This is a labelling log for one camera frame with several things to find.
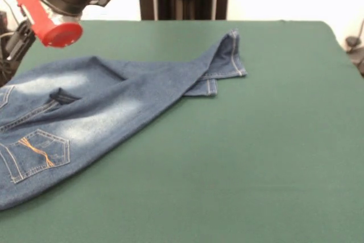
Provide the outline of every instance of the green tablecloth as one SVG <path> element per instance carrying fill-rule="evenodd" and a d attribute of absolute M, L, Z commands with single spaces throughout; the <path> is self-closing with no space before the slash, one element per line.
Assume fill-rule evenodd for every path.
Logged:
<path fill-rule="evenodd" d="M 66 57 L 189 60 L 237 27 L 246 79 L 184 98 L 96 164 L 0 212 L 1 243 L 364 242 L 364 83 L 320 22 L 84 22 Z"/>

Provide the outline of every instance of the jeans pocket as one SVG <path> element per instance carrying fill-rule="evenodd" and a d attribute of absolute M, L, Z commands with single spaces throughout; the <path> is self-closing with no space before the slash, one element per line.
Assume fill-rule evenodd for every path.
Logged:
<path fill-rule="evenodd" d="M 0 88 L 0 109 L 2 109 L 9 101 L 9 95 L 13 91 L 13 85 L 6 85 Z"/>
<path fill-rule="evenodd" d="M 0 156 L 14 183 L 71 162 L 69 141 L 40 129 L 10 145 L 0 143 Z"/>

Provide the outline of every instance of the jeans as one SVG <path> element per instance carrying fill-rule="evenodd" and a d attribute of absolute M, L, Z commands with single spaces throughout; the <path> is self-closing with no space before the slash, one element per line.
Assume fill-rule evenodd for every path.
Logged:
<path fill-rule="evenodd" d="M 0 209 L 94 163 L 183 96 L 215 96 L 217 79 L 245 75 L 233 30 L 192 61 L 87 56 L 15 76 L 0 88 Z"/>

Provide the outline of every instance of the robot end effector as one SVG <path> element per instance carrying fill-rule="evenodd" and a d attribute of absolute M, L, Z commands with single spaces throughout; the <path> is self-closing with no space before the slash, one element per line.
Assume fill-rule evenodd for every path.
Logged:
<path fill-rule="evenodd" d="M 16 0 L 26 18 L 17 27 L 6 45 L 8 63 L 20 63 L 38 38 L 46 47 L 63 48 L 81 38 L 79 24 L 88 5 L 105 7 L 110 0 Z"/>

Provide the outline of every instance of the blue jeans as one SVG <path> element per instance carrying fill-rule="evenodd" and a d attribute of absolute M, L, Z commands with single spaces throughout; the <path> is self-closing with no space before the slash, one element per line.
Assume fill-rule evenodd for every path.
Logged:
<path fill-rule="evenodd" d="M 245 75 L 235 30 L 188 62 L 88 56 L 17 75 L 0 89 L 0 209 L 81 171 L 183 96 Z"/>

